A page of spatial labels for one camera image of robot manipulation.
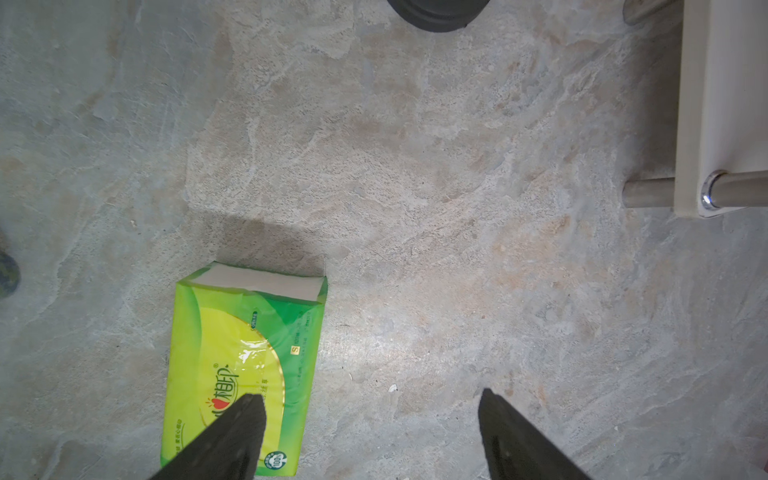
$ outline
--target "black round object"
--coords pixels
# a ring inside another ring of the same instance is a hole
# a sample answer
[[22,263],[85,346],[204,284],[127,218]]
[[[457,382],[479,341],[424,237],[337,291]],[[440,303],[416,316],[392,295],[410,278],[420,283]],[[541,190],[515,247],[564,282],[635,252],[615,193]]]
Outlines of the black round object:
[[387,0],[409,24],[426,31],[454,31],[475,19],[488,0]]

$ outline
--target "dark green object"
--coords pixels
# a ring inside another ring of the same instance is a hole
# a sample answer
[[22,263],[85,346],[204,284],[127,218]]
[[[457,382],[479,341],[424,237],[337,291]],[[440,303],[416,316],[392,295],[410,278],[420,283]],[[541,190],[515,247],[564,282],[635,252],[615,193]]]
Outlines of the dark green object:
[[0,252],[0,298],[6,298],[14,293],[21,279],[22,275],[18,271],[16,260],[5,252]]

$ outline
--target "brand logo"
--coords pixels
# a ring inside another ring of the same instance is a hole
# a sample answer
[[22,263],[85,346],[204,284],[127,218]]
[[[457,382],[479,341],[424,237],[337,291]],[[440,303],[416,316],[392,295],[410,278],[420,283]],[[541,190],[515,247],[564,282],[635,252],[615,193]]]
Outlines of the brand logo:
[[237,398],[237,377],[230,370],[229,365],[219,368],[218,363],[214,363],[216,370],[216,383],[214,384],[214,395],[208,399],[208,405],[211,407],[211,413],[219,416],[224,410]]
[[280,470],[288,462],[288,455],[282,452],[272,452],[264,457],[264,465],[272,470]]

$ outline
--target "metal leg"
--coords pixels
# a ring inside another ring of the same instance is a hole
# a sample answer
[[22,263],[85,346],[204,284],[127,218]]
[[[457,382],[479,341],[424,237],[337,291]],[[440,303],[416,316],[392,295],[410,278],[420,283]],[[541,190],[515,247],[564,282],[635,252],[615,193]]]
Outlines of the metal leg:
[[743,174],[720,174],[702,201],[712,207],[768,207],[768,170]]
[[624,23],[635,25],[674,0],[624,0]]
[[[672,207],[674,178],[627,182],[621,200],[626,208]],[[709,210],[768,207],[768,170],[742,174],[715,171],[702,186],[701,203]]]
[[621,199],[626,208],[672,207],[674,178],[627,182],[621,191]]

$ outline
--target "red heart logo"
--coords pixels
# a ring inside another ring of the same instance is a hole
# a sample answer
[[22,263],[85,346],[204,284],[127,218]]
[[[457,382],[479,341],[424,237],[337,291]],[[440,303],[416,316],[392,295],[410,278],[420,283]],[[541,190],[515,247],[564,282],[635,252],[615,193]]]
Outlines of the red heart logo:
[[230,405],[229,402],[225,402],[222,399],[213,399],[210,402],[214,404],[214,408],[216,410],[224,410],[226,407]]

